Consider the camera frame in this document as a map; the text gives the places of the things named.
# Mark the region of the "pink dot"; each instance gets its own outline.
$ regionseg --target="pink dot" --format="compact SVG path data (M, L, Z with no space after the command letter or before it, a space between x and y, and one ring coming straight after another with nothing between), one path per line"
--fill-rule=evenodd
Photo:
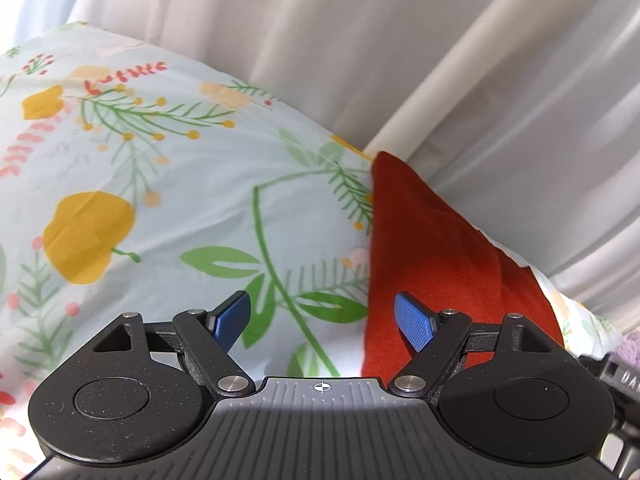
M20 306L20 296L18 296L15 292L13 294L9 294L6 297L6 306L11 310L15 310Z
M24 383L24 391L27 392L27 395L30 397L33 395L37 387L38 385L34 381L27 381Z
M73 303L67 303L65 312L69 317L75 317L80 312L80 305L75 301Z

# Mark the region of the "circular cap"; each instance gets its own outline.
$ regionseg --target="circular cap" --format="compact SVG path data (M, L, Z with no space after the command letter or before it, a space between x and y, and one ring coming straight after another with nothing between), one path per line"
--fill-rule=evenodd
M240 392L249 385L246 377L240 375L229 375L218 381L218 387L226 392Z
M403 392L408 394L419 392L423 389L427 383L424 382L422 377L417 375L402 375L394 381L394 386Z
M117 420L139 412L148 400L144 384L124 377L108 377L80 388L74 402L84 416Z
M569 405L569 397L560 386L533 377L504 381L495 389L494 399L505 413L523 420L547 420Z

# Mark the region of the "triangular cutout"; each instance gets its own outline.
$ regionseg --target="triangular cutout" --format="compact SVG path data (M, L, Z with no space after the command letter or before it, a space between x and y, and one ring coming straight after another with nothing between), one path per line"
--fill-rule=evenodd
M127 350L131 350L131 336L123 325L114 328L94 347L94 352L123 352Z
M535 332L519 325L513 331L513 349L518 352L551 352L544 340L540 340Z

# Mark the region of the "metal screw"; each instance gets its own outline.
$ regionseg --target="metal screw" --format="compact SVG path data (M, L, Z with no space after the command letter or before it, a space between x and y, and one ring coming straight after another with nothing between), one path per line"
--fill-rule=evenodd
M218 387L226 392L240 392L249 385L246 377L240 375L229 375L218 381Z
M402 390L408 394L419 392L426 385L427 383L424 382L424 379L417 375L402 375L394 381L394 386L398 390Z

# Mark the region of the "white crosshair symbol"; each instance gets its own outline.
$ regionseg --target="white crosshair symbol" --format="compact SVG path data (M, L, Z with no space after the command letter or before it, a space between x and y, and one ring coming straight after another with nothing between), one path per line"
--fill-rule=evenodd
M325 382L322 382L322 383L315 384L314 386L312 386L312 388L315 391L320 392L321 394L324 394L325 392L329 391L329 389L333 388L333 386Z

